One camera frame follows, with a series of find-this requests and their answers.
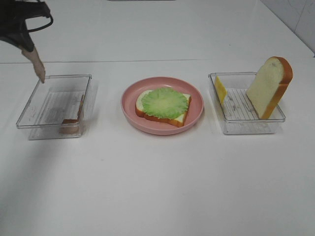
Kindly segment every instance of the toast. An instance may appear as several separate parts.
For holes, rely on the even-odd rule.
[[[84,94],[81,97],[81,101],[80,101],[80,106],[79,106],[79,111],[77,113],[77,119],[64,119],[62,124],[76,124],[79,122],[80,119],[83,119],[84,117],[84,113],[83,113],[83,100],[84,100]],[[80,126],[76,125],[76,126],[69,126],[69,127],[61,127],[59,129],[59,133],[61,134],[75,134],[79,131]]]
[[[142,92],[138,96],[136,104],[135,104],[135,111],[136,111],[137,116],[144,117],[147,120],[168,123],[168,124],[174,125],[176,127],[184,126],[184,123],[185,123],[185,120],[186,120],[186,116],[187,116],[187,112],[188,112],[189,105],[190,105],[190,101],[191,101],[191,95],[183,93],[183,95],[185,96],[185,98],[187,99],[187,102],[188,102],[188,109],[187,109],[187,111],[185,111],[183,114],[181,114],[180,116],[178,116],[175,119],[167,119],[167,118],[157,118],[155,116],[149,116],[149,115],[144,113],[143,105],[142,105],[142,101],[141,100],[142,100],[144,95],[146,95],[147,93],[149,93],[151,91],[153,91],[153,90],[146,90],[146,91]]]
[[[270,117],[292,77],[292,68],[284,58],[271,57],[261,66],[246,91],[260,119]]]

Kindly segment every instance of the plate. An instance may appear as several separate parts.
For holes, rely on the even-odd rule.
[[[184,126],[176,127],[171,124],[151,121],[137,116],[135,103],[138,96],[145,90],[160,87],[172,87],[178,92],[191,95],[191,102]],[[172,77],[150,77],[129,86],[122,95],[121,106],[126,119],[137,129],[150,134],[172,135],[191,128],[200,118],[204,104],[200,92],[193,85]]]

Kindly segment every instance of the sandwich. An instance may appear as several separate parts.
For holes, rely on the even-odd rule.
[[[185,124],[191,95],[163,87],[142,92],[135,104],[135,112],[147,120],[168,123],[176,127]]]

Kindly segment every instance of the clear plastic container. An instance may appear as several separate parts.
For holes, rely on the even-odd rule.
[[[277,106],[269,119],[259,119],[246,95],[247,88],[255,79],[256,72],[212,73],[210,95],[224,134],[273,134],[285,116]],[[214,83],[216,76],[224,84],[227,95],[223,105],[219,101]]]
[[[29,140],[82,136],[93,111],[91,75],[51,75],[35,86],[16,127]]]

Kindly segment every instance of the white wall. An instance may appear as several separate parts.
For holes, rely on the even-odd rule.
[[[315,52],[315,0],[261,0]]]

